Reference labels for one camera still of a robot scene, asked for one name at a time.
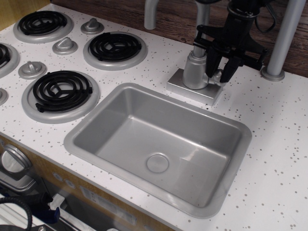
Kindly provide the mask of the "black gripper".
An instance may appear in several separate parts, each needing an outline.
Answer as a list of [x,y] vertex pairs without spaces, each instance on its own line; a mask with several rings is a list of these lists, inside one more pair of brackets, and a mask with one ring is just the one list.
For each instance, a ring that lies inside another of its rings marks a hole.
[[221,74],[220,83],[227,83],[239,66],[260,70],[268,50],[250,36],[253,22],[260,14],[259,7],[228,7],[223,27],[198,25],[194,44],[206,49],[206,74],[212,77],[221,58],[229,60]]

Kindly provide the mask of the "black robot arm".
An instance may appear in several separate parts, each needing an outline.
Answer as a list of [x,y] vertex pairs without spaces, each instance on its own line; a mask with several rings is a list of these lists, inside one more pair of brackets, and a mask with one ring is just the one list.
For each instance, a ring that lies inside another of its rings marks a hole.
[[198,25],[194,45],[206,50],[205,73],[212,78],[221,58],[228,59],[221,71],[220,83],[227,83],[238,67],[260,70],[268,49],[252,39],[250,30],[269,0],[232,0],[227,6],[228,16],[223,27]]

